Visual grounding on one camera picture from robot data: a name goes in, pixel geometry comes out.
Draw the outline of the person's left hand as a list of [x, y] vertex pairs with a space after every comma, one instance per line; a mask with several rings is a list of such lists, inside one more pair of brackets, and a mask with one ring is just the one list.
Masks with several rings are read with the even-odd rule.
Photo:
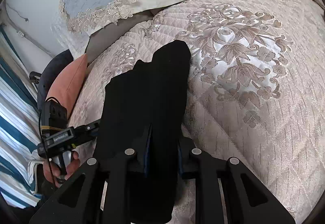
[[[64, 176], [65, 180], [68, 180], [68, 178], [72, 176], [80, 166], [79, 154], [76, 151], [73, 151], [72, 154], [73, 154], [73, 160], [66, 167], [67, 174]], [[57, 181], [57, 178], [61, 175], [61, 173], [55, 163], [45, 161], [43, 163], [43, 174], [46, 180], [49, 181], [50, 183], [54, 183], [57, 188], [61, 186], [61, 184], [59, 184]]]

